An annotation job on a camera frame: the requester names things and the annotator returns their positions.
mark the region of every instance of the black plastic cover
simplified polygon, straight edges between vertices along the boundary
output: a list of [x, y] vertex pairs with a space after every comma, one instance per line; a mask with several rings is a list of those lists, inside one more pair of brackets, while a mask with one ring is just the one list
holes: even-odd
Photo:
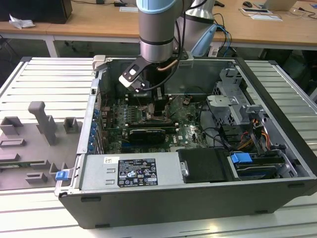
[[228, 152], [221, 148], [178, 150], [180, 162], [185, 162], [189, 176], [185, 183], [234, 181], [228, 162]]

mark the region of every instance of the robotic arm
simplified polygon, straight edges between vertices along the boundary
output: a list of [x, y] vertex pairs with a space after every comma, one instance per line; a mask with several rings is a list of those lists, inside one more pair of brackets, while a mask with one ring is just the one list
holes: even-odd
[[163, 67], [161, 69], [165, 71], [164, 69], [177, 63], [176, 60], [170, 62], [174, 49], [174, 26], [176, 19], [188, 10], [192, 3], [193, 0], [137, 0], [141, 57], [119, 78], [126, 88], [136, 92], [142, 89], [147, 91], [150, 88], [144, 88], [146, 85], [140, 77], [145, 69], [152, 68], [150, 70], [154, 73], [158, 67]]

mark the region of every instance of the blue tab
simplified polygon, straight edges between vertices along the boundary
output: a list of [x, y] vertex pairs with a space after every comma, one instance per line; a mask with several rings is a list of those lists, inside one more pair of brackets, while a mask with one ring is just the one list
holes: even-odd
[[230, 156], [233, 163], [252, 163], [249, 153], [234, 153]]
[[69, 171], [58, 171], [56, 173], [55, 179], [56, 181], [68, 181]]

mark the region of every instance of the power supply label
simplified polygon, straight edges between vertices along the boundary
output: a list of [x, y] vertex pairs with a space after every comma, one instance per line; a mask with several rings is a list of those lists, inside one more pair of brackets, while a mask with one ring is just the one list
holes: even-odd
[[158, 185], [158, 174], [155, 159], [119, 160], [119, 187], [153, 185]]

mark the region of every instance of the desk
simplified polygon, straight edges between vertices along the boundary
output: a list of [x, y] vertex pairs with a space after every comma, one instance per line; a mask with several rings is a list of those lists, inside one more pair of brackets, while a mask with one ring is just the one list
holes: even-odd
[[[233, 47], [317, 50], [317, 20], [308, 17], [296, 18], [284, 11], [274, 11], [281, 16], [283, 21], [253, 20], [238, 10], [244, 7], [243, 0], [221, 0], [220, 2], [225, 4], [225, 7], [215, 6], [213, 13], [223, 15], [225, 27], [232, 35]], [[310, 6], [308, 2], [298, 1], [294, 7], [302, 7], [317, 13], [317, 9]], [[221, 17], [217, 15], [215, 18], [221, 24]]]
[[[283, 21], [253, 20], [238, 9], [243, 0], [221, 0], [224, 8], [215, 6], [214, 13], [224, 16], [225, 26], [232, 35], [232, 46], [317, 50], [317, 24], [313, 19], [291, 18], [278, 12]], [[93, 5], [72, 2], [73, 13], [66, 24], [36, 23], [36, 27], [16, 29], [8, 22], [0, 22], [0, 34], [6, 38], [44, 40], [51, 57], [57, 57], [55, 40], [91, 42], [139, 42], [138, 13], [120, 12], [112, 5]], [[298, 2], [295, 7], [317, 12], [308, 2]], [[214, 42], [220, 45], [224, 36], [216, 32]]]

